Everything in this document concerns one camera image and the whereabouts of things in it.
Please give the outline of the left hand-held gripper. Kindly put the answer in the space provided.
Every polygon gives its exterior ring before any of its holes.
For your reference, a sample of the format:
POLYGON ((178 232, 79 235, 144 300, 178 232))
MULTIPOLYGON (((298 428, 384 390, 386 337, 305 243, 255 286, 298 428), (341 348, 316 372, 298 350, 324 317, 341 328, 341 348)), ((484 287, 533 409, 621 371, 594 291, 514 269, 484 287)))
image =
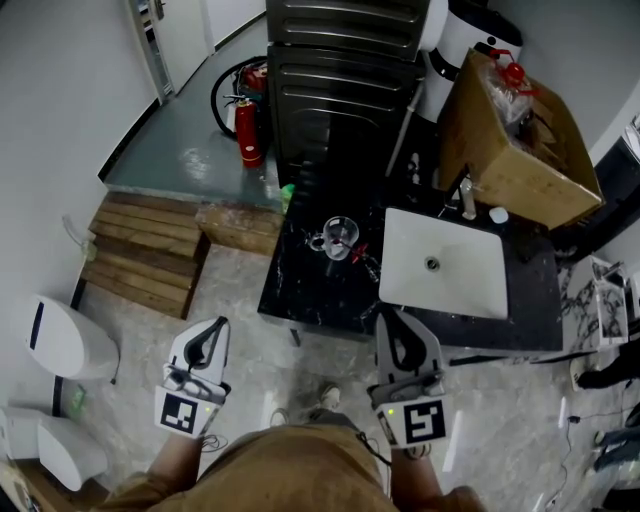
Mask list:
POLYGON ((224 316, 198 322, 175 337, 172 365, 164 366, 164 381, 155 389, 156 426, 190 439, 205 435, 231 393, 222 382, 229 339, 224 316))

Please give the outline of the red-handled spoon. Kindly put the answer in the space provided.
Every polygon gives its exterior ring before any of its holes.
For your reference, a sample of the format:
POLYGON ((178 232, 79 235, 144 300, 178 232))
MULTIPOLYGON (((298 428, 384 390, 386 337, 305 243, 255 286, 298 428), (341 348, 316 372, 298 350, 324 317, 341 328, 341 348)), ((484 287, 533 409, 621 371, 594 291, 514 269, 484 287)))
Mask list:
POLYGON ((369 256, 367 254, 367 250, 369 247, 368 243, 357 245, 353 247, 349 244, 346 244, 343 240, 335 240, 335 243, 341 247, 342 249, 346 249, 351 258, 351 263, 356 264, 360 260, 368 259, 369 256))

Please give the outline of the clear glass mug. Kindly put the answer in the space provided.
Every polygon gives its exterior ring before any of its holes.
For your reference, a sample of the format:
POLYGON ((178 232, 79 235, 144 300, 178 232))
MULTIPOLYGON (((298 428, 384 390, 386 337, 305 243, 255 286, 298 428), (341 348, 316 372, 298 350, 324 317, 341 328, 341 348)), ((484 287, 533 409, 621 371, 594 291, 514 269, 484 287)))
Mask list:
POLYGON ((359 227, 355 221, 345 216, 334 216, 310 238, 308 246, 313 251, 324 252, 333 261, 342 261, 349 256, 358 238, 359 227))

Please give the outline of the person's left forearm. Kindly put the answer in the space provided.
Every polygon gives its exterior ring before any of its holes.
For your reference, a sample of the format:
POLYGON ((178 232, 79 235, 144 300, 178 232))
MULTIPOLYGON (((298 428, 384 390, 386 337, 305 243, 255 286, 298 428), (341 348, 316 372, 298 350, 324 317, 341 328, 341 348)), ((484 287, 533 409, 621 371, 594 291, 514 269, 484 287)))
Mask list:
POLYGON ((167 483, 174 492, 193 487, 198 478, 202 438, 170 434, 147 473, 167 483))

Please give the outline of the person's right forearm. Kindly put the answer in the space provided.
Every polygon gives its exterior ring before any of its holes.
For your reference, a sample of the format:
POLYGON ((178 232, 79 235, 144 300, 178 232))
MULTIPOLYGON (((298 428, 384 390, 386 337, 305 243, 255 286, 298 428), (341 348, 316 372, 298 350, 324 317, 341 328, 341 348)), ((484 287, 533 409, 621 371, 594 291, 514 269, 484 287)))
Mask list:
POLYGON ((391 499, 401 512, 426 509, 442 496, 428 455, 417 457, 406 450, 391 451, 391 499))

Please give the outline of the wooden steps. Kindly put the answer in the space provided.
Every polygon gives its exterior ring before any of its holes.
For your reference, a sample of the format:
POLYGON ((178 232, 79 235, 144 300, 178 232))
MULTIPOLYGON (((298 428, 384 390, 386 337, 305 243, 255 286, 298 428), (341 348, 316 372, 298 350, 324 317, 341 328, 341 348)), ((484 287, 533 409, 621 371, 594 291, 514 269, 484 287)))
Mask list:
POLYGON ((198 203, 110 192, 89 231, 96 254, 81 278, 158 313, 185 320, 209 248, 198 203))

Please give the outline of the white bin with black slot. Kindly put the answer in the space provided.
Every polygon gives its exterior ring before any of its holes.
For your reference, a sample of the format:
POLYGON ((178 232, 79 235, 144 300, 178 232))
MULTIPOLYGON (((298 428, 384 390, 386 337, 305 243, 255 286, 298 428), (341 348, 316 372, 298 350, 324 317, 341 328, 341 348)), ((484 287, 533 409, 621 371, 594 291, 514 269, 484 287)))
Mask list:
POLYGON ((93 320, 42 295, 29 299, 26 315, 27 351, 45 370, 70 380, 116 376, 118 347, 93 320))

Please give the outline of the wooden block step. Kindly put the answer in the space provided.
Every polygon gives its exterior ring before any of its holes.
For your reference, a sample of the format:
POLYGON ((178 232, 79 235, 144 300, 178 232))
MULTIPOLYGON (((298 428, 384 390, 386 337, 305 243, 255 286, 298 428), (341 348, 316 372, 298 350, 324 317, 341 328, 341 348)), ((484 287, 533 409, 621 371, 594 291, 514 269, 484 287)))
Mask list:
POLYGON ((222 202, 202 205, 195 221, 212 244, 271 257, 284 216, 255 205, 222 202))

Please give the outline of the person's brown clothing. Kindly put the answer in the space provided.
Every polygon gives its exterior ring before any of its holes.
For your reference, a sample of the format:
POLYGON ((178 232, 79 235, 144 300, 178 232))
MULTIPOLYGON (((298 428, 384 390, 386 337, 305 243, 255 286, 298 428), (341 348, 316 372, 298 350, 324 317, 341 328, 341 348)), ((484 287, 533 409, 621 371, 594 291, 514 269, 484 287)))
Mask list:
MULTIPOLYGON (((250 433, 193 487, 174 492, 147 473, 130 476, 91 512, 401 512, 373 454, 342 413, 317 409, 302 425, 250 433)), ((468 486, 417 512, 487 512, 468 486)))

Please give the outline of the metal faucet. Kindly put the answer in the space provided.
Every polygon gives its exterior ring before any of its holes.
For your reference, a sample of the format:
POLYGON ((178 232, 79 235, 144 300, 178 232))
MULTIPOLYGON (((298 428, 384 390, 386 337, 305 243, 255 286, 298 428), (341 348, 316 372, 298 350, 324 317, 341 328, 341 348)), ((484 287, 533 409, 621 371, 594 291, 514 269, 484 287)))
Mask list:
POLYGON ((462 176, 446 193, 444 207, 449 210, 459 211, 466 220, 476 219, 473 183, 468 175, 462 176))

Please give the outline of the clear plastic tube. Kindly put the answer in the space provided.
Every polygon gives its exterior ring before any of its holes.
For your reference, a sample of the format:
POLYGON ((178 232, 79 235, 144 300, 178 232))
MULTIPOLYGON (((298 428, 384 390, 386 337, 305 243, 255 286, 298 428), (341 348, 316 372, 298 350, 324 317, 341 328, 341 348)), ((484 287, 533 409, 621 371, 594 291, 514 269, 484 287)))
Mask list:
POLYGON ((92 233, 87 235, 79 234, 68 214, 63 215, 61 220, 66 234, 79 247, 84 259, 87 262, 93 262, 98 252, 95 244, 95 235, 92 233))

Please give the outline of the white marble cabinet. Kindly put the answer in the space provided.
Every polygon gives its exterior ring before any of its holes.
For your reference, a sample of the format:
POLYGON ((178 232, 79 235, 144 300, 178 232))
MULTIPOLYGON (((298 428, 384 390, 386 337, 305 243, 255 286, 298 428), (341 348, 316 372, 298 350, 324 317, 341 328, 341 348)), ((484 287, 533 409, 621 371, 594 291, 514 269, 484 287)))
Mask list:
POLYGON ((564 351, 590 353, 629 339, 622 263, 587 256, 559 273, 564 351))

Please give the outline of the large cardboard box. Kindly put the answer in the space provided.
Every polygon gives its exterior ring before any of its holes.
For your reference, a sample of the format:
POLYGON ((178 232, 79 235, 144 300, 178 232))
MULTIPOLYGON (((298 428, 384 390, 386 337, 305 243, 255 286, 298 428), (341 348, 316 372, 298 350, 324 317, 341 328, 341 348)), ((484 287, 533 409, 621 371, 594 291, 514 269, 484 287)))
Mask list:
POLYGON ((543 129, 524 143, 510 135, 485 77, 495 61, 469 50, 438 119, 439 182, 451 188, 463 175, 474 198, 555 229, 573 224, 605 203, 573 116, 555 92, 537 89, 534 114, 543 129))

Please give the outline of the white pipe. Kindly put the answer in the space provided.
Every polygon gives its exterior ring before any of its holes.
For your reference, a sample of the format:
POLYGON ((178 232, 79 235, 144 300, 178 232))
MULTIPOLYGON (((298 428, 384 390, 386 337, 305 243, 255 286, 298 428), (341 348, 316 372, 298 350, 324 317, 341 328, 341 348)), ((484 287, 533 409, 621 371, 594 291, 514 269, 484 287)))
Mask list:
POLYGON ((398 137, 396 139, 396 143, 394 145, 393 151, 391 153, 391 157, 389 159, 389 162, 387 164, 386 170, 385 170, 385 177, 388 178, 395 166, 395 163, 397 161, 397 158, 399 156, 400 150, 402 149, 402 145, 404 143, 404 139, 406 137, 406 132, 409 128, 410 122, 411 122, 411 118, 416 110, 416 107, 418 106, 418 103, 420 102, 422 96, 423 96, 423 91, 424 91, 424 80, 421 79, 418 81, 418 85, 416 87, 415 93, 412 97, 412 99, 410 100, 409 104, 406 107, 406 112, 405 115, 403 117, 401 126, 400 126, 400 130, 398 132, 398 137))

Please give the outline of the clear plastic bag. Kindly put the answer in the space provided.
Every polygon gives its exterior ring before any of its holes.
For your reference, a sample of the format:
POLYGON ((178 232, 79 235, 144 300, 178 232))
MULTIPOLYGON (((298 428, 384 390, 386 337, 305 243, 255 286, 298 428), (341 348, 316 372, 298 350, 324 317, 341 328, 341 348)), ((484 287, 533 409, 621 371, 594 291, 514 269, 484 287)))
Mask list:
POLYGON ((511 85, 504 71, 501 66, 486 64, 481 77, 503 124, 517 125, 531 112, 533 100, 519 92, 517 86, 511 85))

